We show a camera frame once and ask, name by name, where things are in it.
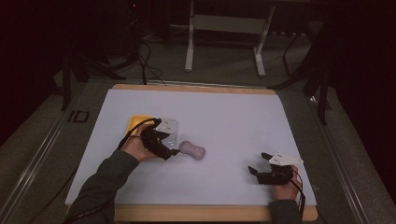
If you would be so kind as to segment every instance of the yellow object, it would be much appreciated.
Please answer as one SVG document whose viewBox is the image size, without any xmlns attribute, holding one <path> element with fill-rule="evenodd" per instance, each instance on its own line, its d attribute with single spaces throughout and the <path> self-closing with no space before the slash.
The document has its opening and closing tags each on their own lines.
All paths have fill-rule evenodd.
<svg viewBox="0 0 396 224">
<path fill-rule="evenodd" d="M 134 115 L 131 117 L 129 120 L 128 127 L 126 128 L 125 134 L 127 134 L 134 126 L 136 126 L 138 123 L 142 122 L 145 119 L 152 119 L 152 116 L 149 115 Z M 146 124 L 154 124 L 154 121 L 149 121 Z"/>
</svg>

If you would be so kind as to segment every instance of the forearm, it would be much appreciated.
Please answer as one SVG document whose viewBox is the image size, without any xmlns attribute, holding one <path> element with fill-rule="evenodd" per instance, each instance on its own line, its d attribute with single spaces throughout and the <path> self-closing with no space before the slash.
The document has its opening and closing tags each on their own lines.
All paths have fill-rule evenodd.
<svg viewBox="0 0 396 224">
<path fill-rule="evenodd" d="M 137 159 L 128 153 L 116 150 L 99 166 L 82 186 L 67 214 L 67 218 L 78 216 L 84 212 L 106 204 L 94 214 L 71 223 L 109 223 L 114 219 L 114 198 L 117 191 L 125 184 L 130 173 L 139 164 Z"/>
<path fill-rule="evenodd" d="M 273 224 L 303 223 L 297 203 L 294 200 L 279 200 L 270 203 Z"/>
</svg>

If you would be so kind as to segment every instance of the hand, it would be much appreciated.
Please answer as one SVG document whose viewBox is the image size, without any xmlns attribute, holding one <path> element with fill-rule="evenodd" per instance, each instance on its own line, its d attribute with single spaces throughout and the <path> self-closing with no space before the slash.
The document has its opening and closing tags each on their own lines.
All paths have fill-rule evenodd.
<svg viewBox="0 0 396 224">
<path fill-rule="evenodd" d="M 152 152 L 145 149 L 143 146 L 142 139 L 140 139 L 140 134 L 148 125 L 141 125 L 136 129 L 136 132 L 131 136 L 126 142 L 125 146 L 121 149 L 126 153 L 135 157 L 139 162 L 145 161 L 147 159 L 156 158 Z"/>
<path fill-rule="evenodd" d="M 291 166 L 293 170 L 293 178 L 291 179 L 296 185 L 301 188 L 301 183 L 297 180 L 298 169 L 294 165 Z M 299 190 L 289 182 L 286 185 L 273 187 L 274 198 L 276 200 L 296 200 Z"/>
</svg>

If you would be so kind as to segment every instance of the white board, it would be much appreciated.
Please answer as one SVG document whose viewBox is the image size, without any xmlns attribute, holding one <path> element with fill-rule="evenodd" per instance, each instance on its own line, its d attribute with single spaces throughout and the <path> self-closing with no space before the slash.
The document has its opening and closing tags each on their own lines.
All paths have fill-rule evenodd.
<svg viewBox="0 0 396 224">
<path fill-rule="evenodd" d="M 66 204 L 112 154 L 133 115 L 176 119 L 177 144 L 188 140 L 206 154 L 201 161 L 179 153 L 167 161 L 142 162 L 119 190 L 116 203 L 267 205 L 273 200 L 272 187 L 259 185 L 248 166 L 268 172 L 262 152 L 300 158 L 276 95 L 109 90 Z M 316 205 L 304 165 L 297 167 L 306 205 Z"/>
</svg>

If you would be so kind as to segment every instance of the pink object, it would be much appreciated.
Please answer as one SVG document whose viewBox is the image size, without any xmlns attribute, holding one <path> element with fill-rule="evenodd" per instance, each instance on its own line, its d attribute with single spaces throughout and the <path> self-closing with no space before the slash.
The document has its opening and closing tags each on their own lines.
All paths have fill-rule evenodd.
<svg viewBox="0 0 396 224">
<path fill-rule="evenodd" d="M 189 141 L 182 142 L 179 150 L 181 153 L 188 154 L 198 161 L 200 161 L 205 155 L 205 149 L 203 147 L 198 147 Z"/>
</svg>

